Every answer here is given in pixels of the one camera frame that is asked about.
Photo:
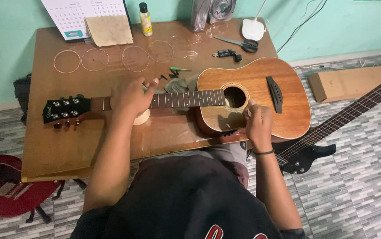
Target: tiled floor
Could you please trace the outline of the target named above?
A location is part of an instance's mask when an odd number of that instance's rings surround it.
[[[325,64],[338,68],[358,68],[359,59]],[[366,58],[366,65],[381,65],[381,56]],[[332,69],[297,70],[310,99],[312,125],[316,126],[349,105],[353,100],[319,104],[306,77]],[[24,126],[20,109],[0,111],[0,154],[21,157]],[[318,145],[335,143],[333,156],[315,161],[301,175],[285,174],[304,229],[310,238],[381,238],[381,104],[333,133]],[[255,161],[248,160],[249,190],[255,193]],[[132,172],[137,162],[132,162]],[[44,224],[36,214],[26,224],[28,214],[0,218],[0,238],[68,238],[80,217],[83,191],[73,181],[66,183],[60,199],[48,199],[42,208],[53,219]]]

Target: mint green wall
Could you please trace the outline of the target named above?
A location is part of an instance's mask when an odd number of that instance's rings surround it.
[[[261,16],[276,48],[315,9],[318,1],[267,0]],[[140,0],[126,0],[133,23]],[[191,0],[146,0],[154,22],[186,19]],[[236,17],[253,17],[262,0],[237,0]],[[0,103],[16,101],[12,82],[32,69],[35,30],[54,26],[39,0],[0,0]],[[279,52],[286,61],[381,49],[381,1],[329,0]]]

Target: plastic bottle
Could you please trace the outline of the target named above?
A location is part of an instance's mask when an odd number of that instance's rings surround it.
[[[142,25],[142,31],[145,36],[152,35],[152,23],[149,12],[147,11],[147,4],[140,3],[140,23]]]

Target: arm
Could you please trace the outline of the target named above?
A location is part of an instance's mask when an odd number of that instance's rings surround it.
[[[112,206],[127,191],[133,122],[151,104],[158,84],[158,79],[146,84],[148,90],[145,93],[142,89],[143,81],[142,77],[133,81],[121,81],[111,92],[112,121],[86,190],[83,213]]]
[[[255,153],[265,153],[272,148],[273,113],[265,106],[249,100],[243,115],[246,134]],[[262,201],[279,230],[302,228],[301,219],[291,194],[286,187],[274,153],[256,155],[257,198]]]

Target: black bass guitar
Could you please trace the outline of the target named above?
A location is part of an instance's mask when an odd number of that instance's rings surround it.
[[[282,143],[273,143],[282,171],[302,174],[310,169],[314,160],[333,155],[336,152],[335,144],[321,147],[316,146],[315,143],[337,131],[380,102],[381,84],[319,126],[311,128],[304,136]]]

